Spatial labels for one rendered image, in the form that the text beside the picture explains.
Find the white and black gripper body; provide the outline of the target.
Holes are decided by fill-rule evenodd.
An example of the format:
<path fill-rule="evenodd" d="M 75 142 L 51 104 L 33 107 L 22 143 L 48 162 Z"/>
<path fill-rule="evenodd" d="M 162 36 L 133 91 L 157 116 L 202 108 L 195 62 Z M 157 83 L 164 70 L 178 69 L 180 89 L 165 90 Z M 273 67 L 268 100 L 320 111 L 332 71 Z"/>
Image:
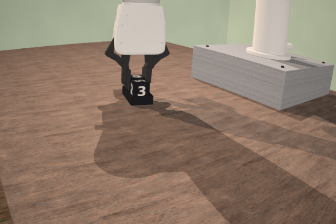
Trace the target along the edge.
<path fill-rule="evenodd" d="M 122 2 L 117 9 L 113 38 L 115 51 L 121 55 L 163 53 L 166 43 L 164 6 Z"/>

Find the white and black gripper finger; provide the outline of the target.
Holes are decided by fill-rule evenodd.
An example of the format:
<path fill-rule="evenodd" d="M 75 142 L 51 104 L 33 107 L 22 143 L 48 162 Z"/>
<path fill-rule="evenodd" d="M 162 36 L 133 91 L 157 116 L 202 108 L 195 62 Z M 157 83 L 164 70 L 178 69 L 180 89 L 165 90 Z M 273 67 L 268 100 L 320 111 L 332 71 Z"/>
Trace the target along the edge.
<path fill-rule="evenodd" d="M 142 67 L 142 75 L 146 78 L 146 80 L 151 83 L 152 77 L 152 69 L 154 66 L 163 58 L 170 54 L 167 46 L 165 45 L 165 51 L 158 55 L 144 55 L 145 64 Z M 148 58 L 148 60 L 147 60 Z"/>
<path fill-rule="evenodd" d="M 114 38 L 105 51 L 105 55 L 115 60 L 121 67 L 121 83 L 126 89 L 130 88 L 131 70 L 129 69 L 130 55 L 121 55 L 121 57 L 114 53 Z"/>

